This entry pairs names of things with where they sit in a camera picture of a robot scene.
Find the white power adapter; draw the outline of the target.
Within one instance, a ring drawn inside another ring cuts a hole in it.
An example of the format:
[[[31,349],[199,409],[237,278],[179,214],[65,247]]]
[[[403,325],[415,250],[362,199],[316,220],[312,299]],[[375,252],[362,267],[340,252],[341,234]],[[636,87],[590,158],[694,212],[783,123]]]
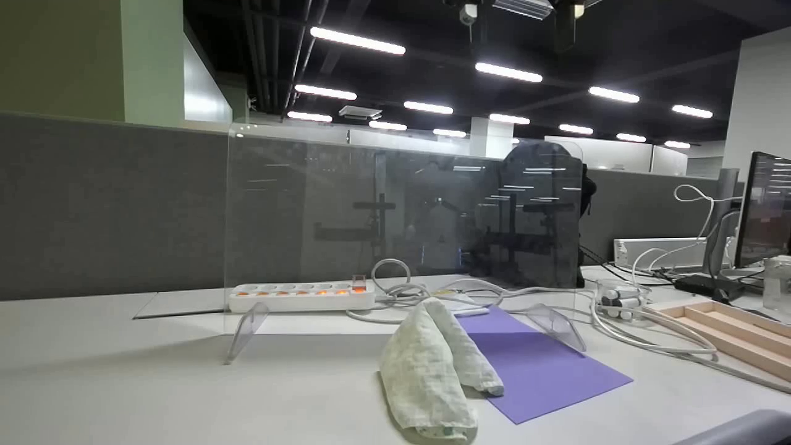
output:
[[[607,317],[628,320],[646,307],[646,291],[631,285],[607,287],[599,304]]]

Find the white cloth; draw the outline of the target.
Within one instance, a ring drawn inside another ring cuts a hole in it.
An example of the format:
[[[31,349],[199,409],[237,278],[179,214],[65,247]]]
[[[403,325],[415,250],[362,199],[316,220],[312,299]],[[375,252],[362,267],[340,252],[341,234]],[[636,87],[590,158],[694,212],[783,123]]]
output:
[[[437,442],[474,440],[468,391],[505,393],[495,365],[437,299],[421,301],[401,320],[378,358],[378,377],[396,424]]]

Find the computer monitor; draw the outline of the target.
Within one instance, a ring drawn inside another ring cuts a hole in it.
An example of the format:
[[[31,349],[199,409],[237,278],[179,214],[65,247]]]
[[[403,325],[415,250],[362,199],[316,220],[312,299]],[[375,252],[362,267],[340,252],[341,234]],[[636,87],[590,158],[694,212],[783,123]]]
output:
[[[791,252],[791,160],[755,151],[744,184],[735,264]]]

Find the clear glass panel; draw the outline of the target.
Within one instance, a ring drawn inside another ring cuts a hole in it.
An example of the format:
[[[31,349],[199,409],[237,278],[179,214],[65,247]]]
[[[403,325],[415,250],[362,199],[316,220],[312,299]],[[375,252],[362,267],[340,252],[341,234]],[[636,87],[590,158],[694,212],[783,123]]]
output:
[[[521,288],[474,276],[463,264],[474,238],[474,202],[498,160],[232,131],[225,308],[237,285],[366,278],[375,301],[352,313],[405,308],[427,294],[427,273],[452,276],[445,294],[464,307]],[[235,313],[231,351],[242,353],[273,313],[280,311],[262,304]]]

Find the wooden frame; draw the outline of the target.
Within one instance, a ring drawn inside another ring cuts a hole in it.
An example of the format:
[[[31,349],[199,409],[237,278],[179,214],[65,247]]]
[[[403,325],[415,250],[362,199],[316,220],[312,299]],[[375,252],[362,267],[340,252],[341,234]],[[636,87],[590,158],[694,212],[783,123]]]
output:
[[[723,353],[791,382],[791,325],[720,301],[665,307],[663,313],[703,334]]]

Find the purple paper sheet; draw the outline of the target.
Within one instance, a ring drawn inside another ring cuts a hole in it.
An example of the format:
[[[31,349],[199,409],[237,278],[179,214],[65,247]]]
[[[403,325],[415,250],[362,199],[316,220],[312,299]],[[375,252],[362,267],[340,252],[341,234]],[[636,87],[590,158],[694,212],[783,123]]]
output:
[[[563,345],[511,313],[463,317],[461,323],[499,372],[505,393],[492,397],[492,404],[515,424],[631,382],[631,375]]]

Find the white keyboard box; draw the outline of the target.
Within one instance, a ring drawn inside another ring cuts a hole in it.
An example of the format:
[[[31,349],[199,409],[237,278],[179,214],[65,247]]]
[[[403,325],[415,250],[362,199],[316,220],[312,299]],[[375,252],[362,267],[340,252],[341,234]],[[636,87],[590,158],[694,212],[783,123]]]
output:
[[[614,262],[625,270],[691,270],[704,259],[704,238],[615,238]]]

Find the black backpack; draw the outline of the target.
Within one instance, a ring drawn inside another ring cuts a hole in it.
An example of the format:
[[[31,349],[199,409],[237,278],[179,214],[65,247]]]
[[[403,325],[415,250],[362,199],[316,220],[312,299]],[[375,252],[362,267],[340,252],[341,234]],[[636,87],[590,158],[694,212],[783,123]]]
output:
[[[582,287],[578,220],[595,184],[562,144],[521,140],[487,172],[463,264],[510,287]]]

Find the white power strip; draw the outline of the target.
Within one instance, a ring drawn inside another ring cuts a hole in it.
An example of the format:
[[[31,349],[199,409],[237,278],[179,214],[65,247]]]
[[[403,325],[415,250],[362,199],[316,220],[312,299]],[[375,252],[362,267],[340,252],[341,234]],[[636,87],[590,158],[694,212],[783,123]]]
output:
[[[366,278],[356,281],[280,281],[280,285],[237,285],[228,294],[228,308],[242,313],[254,304],[269,311],[349,311],[372,308],[375,291]]]

